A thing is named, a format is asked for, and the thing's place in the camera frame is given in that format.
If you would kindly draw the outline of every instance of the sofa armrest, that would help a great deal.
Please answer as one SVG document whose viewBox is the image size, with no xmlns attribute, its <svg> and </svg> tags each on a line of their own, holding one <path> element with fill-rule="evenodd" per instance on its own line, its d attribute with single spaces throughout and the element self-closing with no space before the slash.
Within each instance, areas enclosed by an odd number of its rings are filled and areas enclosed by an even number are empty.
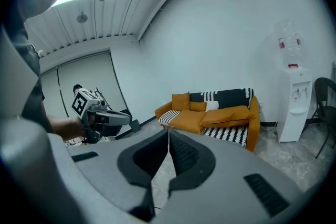
<svg viewBox="0 0 336 224">
<path fill-rule="evenodd" d="M 254 114 L 254 118 L 249 120 L 246 149 L 253 152 L 258 142 L 260 131 L 260 115 L 258 99 L 253 96 L 250 101 L 250 111 Z"/>
<path fill-rule="evenodd" d="M 171 110 L 172 109 L 172 103 L 173 102 L 169 102 L 168 104 L 165 104 L 162 107 L 155 110 L 156 119 L 159 119 L 164 113 Z"/>
</svg>

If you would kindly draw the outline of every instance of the marble tile floor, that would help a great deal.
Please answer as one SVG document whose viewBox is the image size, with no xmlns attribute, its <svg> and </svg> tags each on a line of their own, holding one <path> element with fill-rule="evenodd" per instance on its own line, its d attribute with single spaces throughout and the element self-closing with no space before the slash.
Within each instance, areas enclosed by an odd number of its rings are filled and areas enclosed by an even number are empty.
<svg viewBox="0 0 336 224">
<path fill-rule="evenodd" d="M 326 129 L 324 124 L 310 125 L 301 135 L 299 141 L 289 143 L 278 143 L 278 137 L 274 134 L 275 128 L 272 130 L 260 129 L 255 154 L 286 174 L 302 191 L 306 191 L 324 179 L 335 157 L 336 146 L 332 149 L 332 145 L 336 137 L 331 135 L 320 156 L 315 159 L 327 135 Z M 162 127 L 154 120 L 143 126 L 139 132 L 130 133 L 126 137 L 148 132 L 155 134 L 160 130 Z M 152 180 L 153 199 L 156 207 L 164 207 L 168 200 L 169 181 L 175 176 L 173 161 L 168 153 Z"/>
</svg>

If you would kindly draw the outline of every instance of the orange cushion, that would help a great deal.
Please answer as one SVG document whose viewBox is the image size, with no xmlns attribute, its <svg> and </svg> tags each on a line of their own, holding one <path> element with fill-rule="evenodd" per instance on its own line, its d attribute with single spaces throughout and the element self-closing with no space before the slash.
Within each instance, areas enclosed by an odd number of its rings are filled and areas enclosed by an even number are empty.
<svg viewBox="0 0 336 224">
<path fill-rule="evenodd" d="M 190 102 L 191 111 L 205 111 L 206 102 Z"/>
<path fill-rule="evenodd" d="M 173 94 L 172 95 L 172 110 L 189 110 L 190 109 L 190 94 Z"/>
<path fill-rule="evenodd" d="M 239 105 L 232 108 L 209 110 L 201 122 L 202 127 L 231 127 L 248 123 L 254 117 L 247 106 Z"/>
<path fill-rule="evenodd" d="M 206 112 L 182 110 L 169 125 L 188 132 L 201 134 L 203 127 L 201 127 L 200 123 L 205 114 Z"/>
</svg>

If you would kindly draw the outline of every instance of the dark shirt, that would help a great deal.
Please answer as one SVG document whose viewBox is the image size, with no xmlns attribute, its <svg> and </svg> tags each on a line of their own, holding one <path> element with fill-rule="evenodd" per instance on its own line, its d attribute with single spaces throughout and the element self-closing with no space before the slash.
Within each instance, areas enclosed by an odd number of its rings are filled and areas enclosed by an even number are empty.
<svg viewBox="0 0 336 224">
<path fill-rule="evenodd" d="M 48 133 L 51 133 L 53 128 L 42 110 L 43 93 L 37 53 L 34 46 L 28 41 L 28 34 L 16 3 L 10 9 L 4 25 L 14 47 L 38 77 L 38 81 L 24 106 L 22 117 L 39 123 Z"/>
</svg>

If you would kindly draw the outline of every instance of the white pillow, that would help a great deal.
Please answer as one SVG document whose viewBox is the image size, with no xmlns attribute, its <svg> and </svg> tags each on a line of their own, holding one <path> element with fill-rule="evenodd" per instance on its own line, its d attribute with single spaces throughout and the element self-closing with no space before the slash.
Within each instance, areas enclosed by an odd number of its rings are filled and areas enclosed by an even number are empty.
<svg viewBox="0 0 336 224">
<path fill-rule="evenodd" d="M 206 112 L 212 109 L 218 109 L 219 103 L 218 101 L 206 101 Z"/>
</svg>

